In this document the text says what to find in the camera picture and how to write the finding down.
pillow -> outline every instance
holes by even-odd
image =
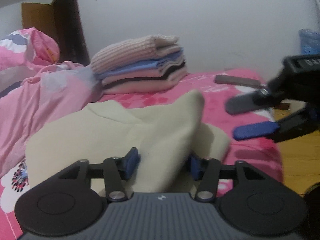
[[[36,28],[13,32],[0,40],[0,98],[20,86],[25,78],[57,63],[57,43]]]

cream towel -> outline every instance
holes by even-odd
[[[46,124],[31,137],[26,150],[30,185],[36,186],[79,159],[101,163],[137,147],[141,162],[133,178],[124,183],[126,191],[165,192],[180,183],[174,180],[191,148],[202,157],[218,159],[226,151],[228,137],[217,136],[218,128],[200,125],[203,107],[204,99],[196,90],[166,106],[124,109],[111,100],[91,103]],[[189,177],[184,176],[181,183],[190,182]],[[189,183],[183,191],[193,185]],[[103,179],[93,179],[92,189],[104,195]]]
[[[129,39],[105,47],[91,60],[91,68],[103,73],[140,60],[162,58],[181,50],[177,36],[149,35]]]

bed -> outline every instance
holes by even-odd
[[[29,37],[35,35],[34,33],[32,34],[32,31],[30,32],[29,30],[28,32],[20,32],[20,34],[23,34],[23,36],[27,38],[27,45],[25,46],[26,50],[28,49],[28,44],[34,44],[34,42],[32,43],[30,40],[28,40]],[[202,121],[221,128],[229,137],[232,137],[232,130],[235,126],[273,120],[272,113],[268,109],[236,116],[230,116],[224,110],[224,102],[228,98],[240,93],[250,92],[252,89],[241,86],[215,84],[213,82],[215,75],[223,74],[261,80],[260,76],[253,71],[247,69],[233,69],[228,71],[189,74],[183,80],[181,80],[177,86],[168,91],[147,94],[131,93],[104,95],[103,97],[98,97],[97,93],[95,93],[95,89],[97,89],[97,86],[95,86],[95,81],[89,80],[88,76],[86,76],[86,68],[79,65],[73,65],[71,63],[69,63],[69,65],[56,64],[58,56],[57,53],[59,53],[59,51],[57,51],[57,47],[54,43],[52,43],[51,40],[46,39],[47,37],[43,36],[43,38],[37,39],[36,43],[39,44],[39,41],[42,41],[41,46],[45,47],[44,51],[49,51],[49,53],[44,54],[43,57],[39,56],[40,53],[35,53],[35,55],[28,60],[28,69],[32,69],[33,71],[28,72],[27,74],[24,74],[18,78],[26,79],[18,80],[22,81],[22,86],[11,91],[9,95],[4,96],[3,99],[0,99],[1,107],[1,103],[7,100],[8,96],[12,96],[13,93],[20,93],[19,90],[22,90],[24,87],[28,87],[29,91],[31,87],[35,87],[35,85],[38,83],[42,84],[42,86],[39,85],[37,87],[36,94],[43,95],[48,92],[48,90],[46,90],[44,93],[44,84],[47,89],[50,88],[51,93],[56,93],[55,89],[63,86],[63,93],[54,94],[56,97],[52,97],[52,94],[50,94],[50,97],[45,97],[45,100],[48,100],[48,102],[46,101],[47,104],[42,105],[44,105],[44,107],[49,107],[54,104],[55,107],[53,110],[50,110],[51,112],[49,114],[41,115],[41,122],[39,122],[38,119],[32,121],[37,123],[37,126],[32,127],[31,129],[33,132],[39,130],[46,122],[56,120],[66,114],[80,110],[89,102],[115,100],[121,103],[121,105],[125,108],[164,105],[173,103],[181,95],[192,89],[199,90],[205,98]],[[8,51],[3,49],[3,47],[1,48],[1,44],[3,45],[5,42],[2,41],[1,43],[0,41],[0,57],[1,53],[8,53]],[[22,59],[25,58],[26,50],[24,51],[23,48],[19,48],[18,50],[20,53],[23,53],[21,55]],[[7,66],[2,65],[2,69],[0,70],[5,70],[6,67]],[[73,98],[81,98],[81,100],[74,101]],[[257,138],[242,142],[232,140],[223,163],[233,164],[239,159],[251,163],[278,181],[282,181],[281,156],[278,147],[275,143],[273,143],[273,141],[266,138]],[[22,234],[19,224],[15,219],[14,205],[17,199],[30,188],[28,183],[28,163],[25,159],[21,158],[15,159],[13,162],[15,163],[9,163],[8,166],[6,166],[7,172],[0,179],[0,239],[6,240],[17,239]],[[218,186],[219,195],[223,195],[231,188],[231,181],[220,180]]]

metal screw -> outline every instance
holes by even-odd
[[[265,88],[260,89],[260,91],[261,91],[261,93],[264,94],[265,96],[266,96],[267,94],[269,94],[268,90],[266,90]]]
[[[125,194],[122,191],[112,191],[109,194],[109,197],[114,199],[114,200],[119,200],[125,197]]]
[[[197,194],[197,197],[202,199],[202,200],[208,200],[208,199],[213,198],[213,194],[211,192],[209,192],[209,191],[200,191]]]

